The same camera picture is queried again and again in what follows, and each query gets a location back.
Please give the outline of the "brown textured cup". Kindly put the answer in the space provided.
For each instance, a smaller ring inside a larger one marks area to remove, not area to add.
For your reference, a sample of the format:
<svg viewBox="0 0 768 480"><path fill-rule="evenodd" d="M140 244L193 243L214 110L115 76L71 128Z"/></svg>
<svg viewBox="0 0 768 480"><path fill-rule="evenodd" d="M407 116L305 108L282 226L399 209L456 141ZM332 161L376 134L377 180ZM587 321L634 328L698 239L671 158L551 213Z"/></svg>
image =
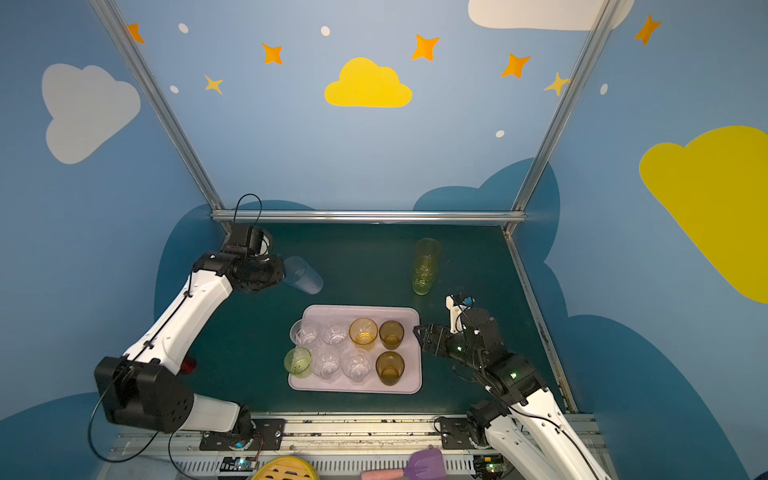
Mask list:
<svg viewBox="0 0 768 480"><path fill-rule="evenodd" d="M386 349L395 350L404 339L405 329L400 322L387 320L379 326L378 334L381 343Z"/></svg>
<svg viewBox="0 0 768 480"><path fill-rule="evenodd" d="M405 361L397 352L385 351L377 357L375 367L380 381L386 386L394 386L404 374Z"/></svg>

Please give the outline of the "tall blue textured cup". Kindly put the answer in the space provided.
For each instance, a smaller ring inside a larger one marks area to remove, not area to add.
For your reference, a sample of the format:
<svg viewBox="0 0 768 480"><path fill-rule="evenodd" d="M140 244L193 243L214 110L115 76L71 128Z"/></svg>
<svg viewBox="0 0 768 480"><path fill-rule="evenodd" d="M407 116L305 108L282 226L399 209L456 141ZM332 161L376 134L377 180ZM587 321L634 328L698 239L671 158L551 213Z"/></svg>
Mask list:
<svg viewBox="0 0 768 480"><path fill-rule="evenodd" d="M304 293L315 295L321 292L324 281L317 271L302 257L291 256L284 260L283 283Z"/></svg>

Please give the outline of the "tall green cup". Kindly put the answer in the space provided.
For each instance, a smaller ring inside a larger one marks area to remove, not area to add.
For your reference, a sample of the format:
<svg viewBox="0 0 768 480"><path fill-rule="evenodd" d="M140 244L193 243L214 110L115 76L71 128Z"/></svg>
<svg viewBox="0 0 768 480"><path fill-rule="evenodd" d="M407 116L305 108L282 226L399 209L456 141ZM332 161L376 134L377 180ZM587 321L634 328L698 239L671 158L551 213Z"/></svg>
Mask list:
<svg viewBox="0 0 768 480"><path fill-rule="evenodd" d="M431 255L417 256L412 273L412 289L416 295L427 295L437 275L438 261Z"/></svg>

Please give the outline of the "pink plastic tray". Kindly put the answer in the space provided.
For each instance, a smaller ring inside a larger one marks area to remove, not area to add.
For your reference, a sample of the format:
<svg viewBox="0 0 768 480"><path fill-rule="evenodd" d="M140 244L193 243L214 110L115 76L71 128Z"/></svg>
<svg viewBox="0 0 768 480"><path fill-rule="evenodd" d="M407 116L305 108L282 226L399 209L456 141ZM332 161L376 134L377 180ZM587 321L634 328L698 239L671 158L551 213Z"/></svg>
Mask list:
<svg viewBox="0 0 768 480"><path fill-rule="evenodd" d="M372 371L367 380L363 383L353 383L342 372L331 382L321 381L313 373L307 378L296 378L291 375L288 377L289 385L294 390L299 391L330 391L330 392L353 392L353 393L376 393L376 394L414 394L422 385L421 371L421 350L416 337L413 334L413 328L419 325L419 314L412 308L405 307L378 307L378 306L345 306L345 305L311 305L307 307L301 319L314 321L320 327L331 320L345 321L349 327L351 323L361 317L373 319L379 326L387 320L400 322L405 329L405 336L401 345L395 350L386 349L379 339L379 334L375 346L371 350L365 350L372 362ZM342 354L356 347L348 338L348 341L342 348L337 348ZM376 372L376 359L385 351L395 351L400 354L405 361L405 371L400 381L394 386L384 385L378 378Z"/></svg>

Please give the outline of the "yellow transparent cup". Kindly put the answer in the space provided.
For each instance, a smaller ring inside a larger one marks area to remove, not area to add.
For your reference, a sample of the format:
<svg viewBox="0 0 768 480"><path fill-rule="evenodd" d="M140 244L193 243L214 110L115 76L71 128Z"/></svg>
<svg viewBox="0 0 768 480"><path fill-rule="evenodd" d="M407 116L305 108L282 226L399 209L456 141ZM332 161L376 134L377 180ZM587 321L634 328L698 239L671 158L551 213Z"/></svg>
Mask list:
<svg viewBox="0 0 768 480"><path fill-rule="evenodd" d="M361 317L351 323L348 335L356 347L371 350L378 337L378 325L371 318Z"/></svg>

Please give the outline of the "clear faceted glass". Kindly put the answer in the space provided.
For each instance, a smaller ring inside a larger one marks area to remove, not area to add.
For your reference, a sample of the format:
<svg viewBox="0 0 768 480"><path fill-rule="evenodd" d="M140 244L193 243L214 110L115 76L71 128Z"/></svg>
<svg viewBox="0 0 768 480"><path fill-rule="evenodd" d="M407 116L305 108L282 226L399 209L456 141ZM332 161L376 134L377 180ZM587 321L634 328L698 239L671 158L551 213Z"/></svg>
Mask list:
<svg viewBox="0 0 768 480"><path fill-rule="evenodd" d="M322 346L312 353L312 373L321 381L334 381L341 373L341 354L333 346Z"/></svg>
<svg viewBox="0 0 768 480"><path fill-rule="evenodd" d="M342 354L342 372L353 383L363 383L373 369L370 355L362 349L352 348Z"/></svg>
<svg viewBox="0 0 768 480"><path fill-rule="evenodd" d="M342 348L349 338L349 325L345 321L326 322L320 331L321 341L328 346Z"/></svg>
<svg viewBox="0 0 768 480"><path fill-rule="evenodd" d="M321 327L316 322L301 319L292 325L289 337L296 347L306 348L312 352L322 343L321 331Z"/></svg>

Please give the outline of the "clear faceted glass back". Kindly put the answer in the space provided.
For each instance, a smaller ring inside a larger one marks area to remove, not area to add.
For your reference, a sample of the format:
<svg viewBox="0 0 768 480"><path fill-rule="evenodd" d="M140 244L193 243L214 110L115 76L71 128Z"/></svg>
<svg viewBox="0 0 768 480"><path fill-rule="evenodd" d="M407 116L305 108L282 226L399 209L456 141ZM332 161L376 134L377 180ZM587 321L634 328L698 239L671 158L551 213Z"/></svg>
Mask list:
<svg viewBox="0 0 768 480"><path fill-rule="evenodd" d="M321 341L328 346L342 348L349 338L349 325L345 321L326 322L320 331Z"/></svg>

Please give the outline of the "small green cup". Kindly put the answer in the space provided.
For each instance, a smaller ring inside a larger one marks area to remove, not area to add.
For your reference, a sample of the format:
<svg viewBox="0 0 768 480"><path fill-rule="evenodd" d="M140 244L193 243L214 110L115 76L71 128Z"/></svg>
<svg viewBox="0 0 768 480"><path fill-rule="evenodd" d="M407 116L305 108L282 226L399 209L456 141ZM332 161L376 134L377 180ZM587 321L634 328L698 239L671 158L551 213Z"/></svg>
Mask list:
<svg viewBox="0 0 768 480"><path fill-rule="evenodd" d="M307 378L312 375L312 353L305 347L296 346L287 352L283 365L289 375Z"/></svg>

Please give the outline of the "tall yellow cup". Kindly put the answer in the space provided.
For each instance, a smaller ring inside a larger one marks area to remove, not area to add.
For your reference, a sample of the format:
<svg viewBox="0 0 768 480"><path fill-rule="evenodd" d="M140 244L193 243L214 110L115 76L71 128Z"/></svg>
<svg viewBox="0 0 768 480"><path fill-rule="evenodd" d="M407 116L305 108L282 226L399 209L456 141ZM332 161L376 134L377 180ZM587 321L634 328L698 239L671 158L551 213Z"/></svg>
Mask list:
<svg viewBox="0 0 768 480"><path fill-rule="evenodd" d="M417 258L427 257L437 261L442 254L442 246L439 241L434 238L422 238L415 247L415 256Z"/></svg>

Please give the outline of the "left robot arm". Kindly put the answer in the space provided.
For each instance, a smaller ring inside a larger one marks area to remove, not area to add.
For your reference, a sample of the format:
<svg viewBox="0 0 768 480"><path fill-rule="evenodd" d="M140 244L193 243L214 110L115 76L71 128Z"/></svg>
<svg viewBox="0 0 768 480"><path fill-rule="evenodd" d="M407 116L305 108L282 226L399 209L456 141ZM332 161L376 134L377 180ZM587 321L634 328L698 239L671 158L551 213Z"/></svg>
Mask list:
<svg viewBox="0 0 768 480"><path fill-rule="evenodd" d="M226 449L244 450L255 436L249 409L194 393L180 378L188 351L209 319L235 291L258 293L285 277L272 236L236 224L222 248L195 261L181 291L150 329L119 357L105 357L94 377L108 422L160 433L220 435Z"/></svg>

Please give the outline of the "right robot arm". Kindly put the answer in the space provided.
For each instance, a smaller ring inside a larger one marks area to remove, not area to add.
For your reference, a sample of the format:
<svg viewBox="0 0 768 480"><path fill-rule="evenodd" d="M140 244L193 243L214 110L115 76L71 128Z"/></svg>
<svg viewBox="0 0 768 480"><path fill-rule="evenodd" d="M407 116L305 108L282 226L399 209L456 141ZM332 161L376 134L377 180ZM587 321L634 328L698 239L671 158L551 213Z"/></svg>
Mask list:
<svg viewBox="0 0 768 480"><path fill-rule="evenodd" d="M525 479L608 479L560 409L542 375L505 345L484 309L452 307L450 324L418 325L425 352L450 358L473 372L491 399L472 406L472 442L501 454Z"/></svg>

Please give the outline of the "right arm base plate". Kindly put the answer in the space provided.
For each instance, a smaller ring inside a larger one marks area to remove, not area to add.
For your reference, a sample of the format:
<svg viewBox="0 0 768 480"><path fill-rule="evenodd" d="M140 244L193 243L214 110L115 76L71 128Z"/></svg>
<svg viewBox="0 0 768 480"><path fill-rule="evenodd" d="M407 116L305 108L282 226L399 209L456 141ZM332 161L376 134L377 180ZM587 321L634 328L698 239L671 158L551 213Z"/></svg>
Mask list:
<svg viewBox="0 0 768 480"><path fill-rule="evenodd" d="M444 450L487 449L485 434L466 417L438 417L434 427Z"/></svg>

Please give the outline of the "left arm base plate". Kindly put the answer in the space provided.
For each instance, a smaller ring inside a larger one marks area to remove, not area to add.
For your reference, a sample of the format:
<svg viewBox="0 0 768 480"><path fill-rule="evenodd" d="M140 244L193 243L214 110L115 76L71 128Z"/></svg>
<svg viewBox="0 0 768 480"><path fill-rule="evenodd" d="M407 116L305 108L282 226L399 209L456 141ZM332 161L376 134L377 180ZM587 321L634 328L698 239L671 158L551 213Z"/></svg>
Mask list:
<svg viewBox="0 0 768 480"><path fill-rule="evenodd" d="M199 449L217 452L277 451L286 426L283 418L254 418L243 431L204 432Z"/></svg>

